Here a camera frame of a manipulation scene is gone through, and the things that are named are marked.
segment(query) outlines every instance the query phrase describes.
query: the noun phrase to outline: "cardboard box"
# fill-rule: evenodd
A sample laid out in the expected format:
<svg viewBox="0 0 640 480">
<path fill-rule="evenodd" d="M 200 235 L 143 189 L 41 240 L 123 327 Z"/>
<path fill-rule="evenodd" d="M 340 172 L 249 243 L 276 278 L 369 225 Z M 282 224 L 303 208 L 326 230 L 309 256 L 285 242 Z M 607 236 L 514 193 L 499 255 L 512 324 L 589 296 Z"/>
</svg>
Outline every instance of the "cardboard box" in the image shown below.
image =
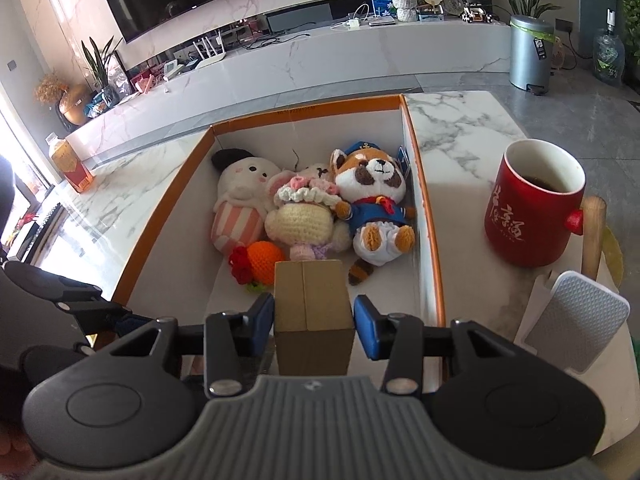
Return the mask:
<svg viewBox="0 0 640 480">
<path fill-rule="evenodd" d="M 341 261 L 277 263 L 274 297 L 280 375 L 346 375 L 355 329 Z"/>
</svg>

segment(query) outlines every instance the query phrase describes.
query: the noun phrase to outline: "orange crocheted ball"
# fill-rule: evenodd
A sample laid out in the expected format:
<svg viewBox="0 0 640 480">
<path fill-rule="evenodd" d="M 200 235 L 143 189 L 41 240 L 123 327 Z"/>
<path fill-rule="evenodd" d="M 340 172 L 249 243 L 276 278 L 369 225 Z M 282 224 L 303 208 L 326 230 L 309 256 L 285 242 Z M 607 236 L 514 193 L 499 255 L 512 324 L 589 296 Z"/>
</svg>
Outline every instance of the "orange crocheted ball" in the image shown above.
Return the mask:
<svg viewBox="0 0 640 480">
<path fill-rule="evenodd" d="M 246 248 L 251 262 L 254 280 L 263 285 L 273 285 L 276 263 L 286 260 L 282 250 L 271 242 L 254 242 Z"/>
</svg>

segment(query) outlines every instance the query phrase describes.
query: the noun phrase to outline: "silver trash can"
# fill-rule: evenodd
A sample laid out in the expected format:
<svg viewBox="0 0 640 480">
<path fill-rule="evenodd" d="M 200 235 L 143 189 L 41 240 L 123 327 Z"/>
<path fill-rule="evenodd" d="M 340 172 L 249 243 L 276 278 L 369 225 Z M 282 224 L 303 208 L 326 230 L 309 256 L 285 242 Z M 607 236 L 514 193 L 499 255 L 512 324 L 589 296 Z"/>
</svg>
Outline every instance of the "silver trash can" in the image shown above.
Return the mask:
<svg viewBox="0 0 640 480">
<path fill-rule="evenodd" d="M 529 16 L 511 17 L 511 84 L 545 94 L 556 42 L 553 25 Z"/>
</svg>

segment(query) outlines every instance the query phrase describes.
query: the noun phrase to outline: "wooden stick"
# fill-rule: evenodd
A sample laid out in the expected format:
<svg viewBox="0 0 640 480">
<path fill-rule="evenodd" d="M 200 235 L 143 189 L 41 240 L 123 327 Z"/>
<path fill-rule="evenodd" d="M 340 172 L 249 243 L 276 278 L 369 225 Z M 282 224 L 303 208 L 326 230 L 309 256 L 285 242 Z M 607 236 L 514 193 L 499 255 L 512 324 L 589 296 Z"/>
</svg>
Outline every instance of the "wooden stick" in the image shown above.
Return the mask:
<svg viewBox="0 0 640 480">
<path fill-rule="evenodd" d="M 602 253 L 602 239 L 607 222 L 607 203 L 599 196 L 590 196 L 582 204 L 584 213 L 582 241 L 582 270 L 581 272 L 592 280 L 598 277 L 600 254 Z"/>
</svg>

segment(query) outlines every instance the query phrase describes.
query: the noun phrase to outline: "teddy bear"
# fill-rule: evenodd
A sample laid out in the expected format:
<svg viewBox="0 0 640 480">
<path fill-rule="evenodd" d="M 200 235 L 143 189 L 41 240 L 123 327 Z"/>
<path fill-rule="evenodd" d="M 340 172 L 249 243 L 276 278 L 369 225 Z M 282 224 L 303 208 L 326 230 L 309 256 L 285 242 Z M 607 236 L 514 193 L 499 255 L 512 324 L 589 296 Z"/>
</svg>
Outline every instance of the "teddy bear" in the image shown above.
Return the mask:
<svg viewBox="0 0 640 480">
<path fill-rule="evenodd" d="M 349 269 L 349 283 L 358 285 L 375 270 L 415 245 L 408 221 L 414 208 L 398 205 L 406 182 L 398 163 L 372 142 L 357 142 L 345 152 L 335 150 L 331 174 L 346 202 L 335 205 L 338 218 L 349 223 L 358 260 Z"/>
<path fill-rule="evenodd" d="M 267 184 L 280 168 L 239 148 L 219 150 L 211 161 L 220 172 L 211 241 L 229 256 L 236 247 L 248 247 L 262 236 L 264 221 L 275 209 Z"/>
<path fill-rule="evenodd" d="M 342 199 L 329 181 L 329 167 L 313 164 L 296 174 L 283 171 L 269 182 L 269 195 L 278 207 L 264 223 L 267 236 L 287 244 L 291 260 L 324 260 L 329 250 L 351 245 L 348 225 L 334 221 L 333 209 Z"/>
</svg>

